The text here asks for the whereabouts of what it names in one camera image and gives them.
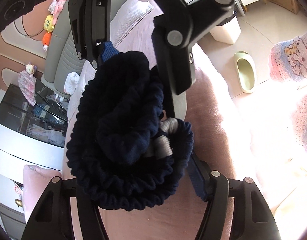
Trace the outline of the near pink dotted pillow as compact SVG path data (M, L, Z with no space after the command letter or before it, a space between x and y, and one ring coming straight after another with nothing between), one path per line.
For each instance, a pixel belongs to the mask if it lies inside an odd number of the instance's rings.
M154 54L152 44L153 20L163 12L153 0L127 0L111 21L111 41L120 52L141 51Z

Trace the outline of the rolled pink duvet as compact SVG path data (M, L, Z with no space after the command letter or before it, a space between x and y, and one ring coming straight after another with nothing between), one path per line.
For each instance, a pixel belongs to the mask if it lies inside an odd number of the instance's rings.
M26 222L29 221L43 191L55 176L62 177L57 170L45 169L36 165L24 166L22 204Z

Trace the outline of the white plush toy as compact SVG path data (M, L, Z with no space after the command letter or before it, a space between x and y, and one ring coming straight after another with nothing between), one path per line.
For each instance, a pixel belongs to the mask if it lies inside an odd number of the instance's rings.
M71 72L67 75L64 82L64 92L69 95L73 95L77 85L79 84L80 76L77 72Z

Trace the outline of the cartoon pink pajama leg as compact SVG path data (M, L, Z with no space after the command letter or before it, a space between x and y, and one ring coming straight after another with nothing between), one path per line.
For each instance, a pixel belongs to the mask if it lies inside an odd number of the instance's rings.
M269 74L289 92L295 90L294 114L296 139L307 152L307 32L273 46L269 55Z

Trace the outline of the grey door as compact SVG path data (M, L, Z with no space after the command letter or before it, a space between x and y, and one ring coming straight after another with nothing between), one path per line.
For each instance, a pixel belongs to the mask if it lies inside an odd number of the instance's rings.
M22 239L26 226L24 213L0 203L0 218L7 235L11 239Z

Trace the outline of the navy blue striped shorts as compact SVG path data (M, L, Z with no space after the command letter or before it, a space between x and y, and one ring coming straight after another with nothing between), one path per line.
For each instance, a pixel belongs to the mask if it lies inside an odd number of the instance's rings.
M68 166L107 210L162 205L175 193L193 150L191 124L161 120L163 85L144 53L115 52L82 93Z

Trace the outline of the white waste bin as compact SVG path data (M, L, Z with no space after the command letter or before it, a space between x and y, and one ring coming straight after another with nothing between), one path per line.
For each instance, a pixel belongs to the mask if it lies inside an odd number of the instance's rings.
M215 41L232 45L238 40L241 28L237 17L234 16L228 23L215 26L210 33Z

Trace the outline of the pink hanging child garment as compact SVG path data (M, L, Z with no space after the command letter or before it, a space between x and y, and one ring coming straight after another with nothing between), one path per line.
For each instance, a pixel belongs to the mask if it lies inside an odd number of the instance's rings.
M19 73L18 76L18 85L19 88L28 101L30 105L34 106L36 105L35 100L35 84L36 84L36 78L32 75L23 70Z

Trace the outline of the grey padded headboard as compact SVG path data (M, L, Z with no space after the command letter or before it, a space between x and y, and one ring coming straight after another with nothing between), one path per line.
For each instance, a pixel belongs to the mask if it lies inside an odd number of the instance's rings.
M69 73L82 72L84 62L77 57L66 2L52 32L41 81L55 93L70 98L64 92L64 83Z

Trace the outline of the green slipper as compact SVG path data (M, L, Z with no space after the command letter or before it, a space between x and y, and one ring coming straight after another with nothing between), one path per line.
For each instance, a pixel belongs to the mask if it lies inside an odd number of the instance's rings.
M240 88L244 93L253 93L255 87L255 62L245 51L234 54L234 65L237 72Z

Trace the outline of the dark glass wardrobe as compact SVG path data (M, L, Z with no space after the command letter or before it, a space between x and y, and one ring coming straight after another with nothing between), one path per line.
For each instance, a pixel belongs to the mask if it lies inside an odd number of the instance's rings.
M0 124L33 139L64 147L68 127L69 100L36 83L32 106L21 89L10 84L0 103Z

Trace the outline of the orange plush toy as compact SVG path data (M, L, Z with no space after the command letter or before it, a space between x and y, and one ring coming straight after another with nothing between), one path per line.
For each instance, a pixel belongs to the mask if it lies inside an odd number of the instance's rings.
M52 37L52 33L51 32L46 32L42 38L42 44L43 44L43 50L44 51L48 51L48 47L50 44L50 40Z

